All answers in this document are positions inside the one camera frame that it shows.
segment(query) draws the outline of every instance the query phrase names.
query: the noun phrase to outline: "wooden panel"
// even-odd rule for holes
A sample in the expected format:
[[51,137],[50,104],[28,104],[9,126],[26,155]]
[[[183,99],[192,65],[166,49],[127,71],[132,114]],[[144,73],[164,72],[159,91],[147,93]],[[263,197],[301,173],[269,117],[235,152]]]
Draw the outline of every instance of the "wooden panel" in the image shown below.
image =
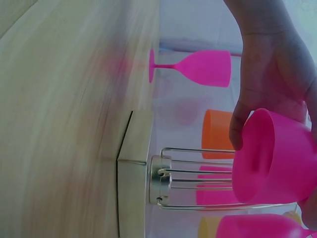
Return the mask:
[[39,0],[0,39],[0,237],[117,237],[115,159],[151,104],[158,8]]

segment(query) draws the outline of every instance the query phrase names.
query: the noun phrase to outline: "wire cup holder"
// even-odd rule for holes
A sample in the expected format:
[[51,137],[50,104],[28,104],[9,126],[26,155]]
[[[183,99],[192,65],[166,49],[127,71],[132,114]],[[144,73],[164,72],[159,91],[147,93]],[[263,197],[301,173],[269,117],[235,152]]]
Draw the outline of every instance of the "wire cup holder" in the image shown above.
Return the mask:
[[[180,175],[228,175],[231,171],[199,171],[199,170],[183,170],[172,168],[172,163],[176,164],[192,164],[205,165],[215,167],[231,167],[232,162],[219,161],[192,161],[192,160],[175,160],[171,156],[166,155],[167,151],[173,152],[188,152],[188,153],[227,153],[234,154],[234,150],[210,150],[210,149],[185,149],[166,147],[161,149],[159,155],[152,156],[150,165],[150,187],[149,200],[151,204],[157,205],[163,210],[177,210],[177,211],[237,211],[249,210],[257,208],[268,208],[281,206],[284,204],[218,204],[218,205],[171,205],[169,203],[169,193],[171,189],[195,189],[195,190],[213,190],[224,191],[232,190],[231,178],[174,178],[173,174]],[[209,187],[198,187],[197,185],[209,185]]]

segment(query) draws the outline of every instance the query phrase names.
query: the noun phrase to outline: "finger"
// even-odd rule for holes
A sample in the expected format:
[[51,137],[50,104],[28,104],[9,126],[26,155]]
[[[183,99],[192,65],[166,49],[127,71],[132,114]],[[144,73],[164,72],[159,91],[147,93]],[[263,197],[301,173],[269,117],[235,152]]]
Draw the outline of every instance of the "finger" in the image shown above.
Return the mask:
[[315,143],[317,143],[317,77],[308,88],[305,101],[312,122],[313,138]]
[[317,190],[302,203],[299,203],[302,210],[302,220],[306,227],[317,230]]
[[251,113],[251,109],[239,100],[232,114],[229,130],[229,138],[235,150],[243,146],[242,129]]

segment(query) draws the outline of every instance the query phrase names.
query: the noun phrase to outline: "hand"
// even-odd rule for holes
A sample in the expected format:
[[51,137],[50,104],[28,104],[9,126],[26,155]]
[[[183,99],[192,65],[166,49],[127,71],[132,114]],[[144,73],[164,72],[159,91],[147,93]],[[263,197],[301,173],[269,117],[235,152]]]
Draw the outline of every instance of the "hand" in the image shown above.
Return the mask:
[[[295,31],[243,35],[240,97],[230,125],[230,140],[236,150],[243,145],[244,123],[258,108],[299,122],[305,121],[308,108],[317,142],[317,71]],[[305,225],[317,229],[317,191],[299,204]]]

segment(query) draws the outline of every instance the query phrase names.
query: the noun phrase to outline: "wine glass base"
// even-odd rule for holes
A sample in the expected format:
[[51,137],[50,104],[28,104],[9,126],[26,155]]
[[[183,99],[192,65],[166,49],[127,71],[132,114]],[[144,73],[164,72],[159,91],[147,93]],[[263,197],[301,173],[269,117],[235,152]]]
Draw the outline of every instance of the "wine glass base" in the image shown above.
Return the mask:
[[151,49],[150,51],[150,60],[149,60],[149,82],[152,83],[153,77],[154,77],[154,67],[155,65],[155,56],[154,56],[154,50]]

